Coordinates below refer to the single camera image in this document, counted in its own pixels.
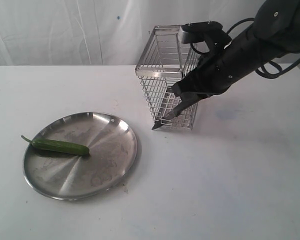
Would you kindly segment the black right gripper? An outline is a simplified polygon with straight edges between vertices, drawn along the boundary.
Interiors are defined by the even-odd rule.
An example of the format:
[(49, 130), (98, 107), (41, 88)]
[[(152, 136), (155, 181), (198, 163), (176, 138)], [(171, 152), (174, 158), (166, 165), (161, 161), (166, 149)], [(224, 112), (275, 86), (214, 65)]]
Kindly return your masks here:
[(253, 71), (253, 42), (234, 39), (217, 54), (204, 54), (182, 80), (167, 89), (181, 98), (181, 102), (168, 114), (178, 117), (182, 111), (213, 95), (220, 95)]

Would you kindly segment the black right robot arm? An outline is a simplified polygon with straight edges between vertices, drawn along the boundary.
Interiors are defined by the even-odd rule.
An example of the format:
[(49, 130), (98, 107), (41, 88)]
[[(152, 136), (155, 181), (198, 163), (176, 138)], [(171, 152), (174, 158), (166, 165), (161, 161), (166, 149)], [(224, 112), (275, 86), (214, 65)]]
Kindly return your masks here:
[(164, 119), (172, 120), (200, 100), (226, 92), (251, 72), (286, 54), (300, 53), (300, 0), (267, 0), (253, 23), (235, 38), (216, 21), (184, 24), (183, 44), (206, 42), (209, 52), (171, 87), (181, 102)]

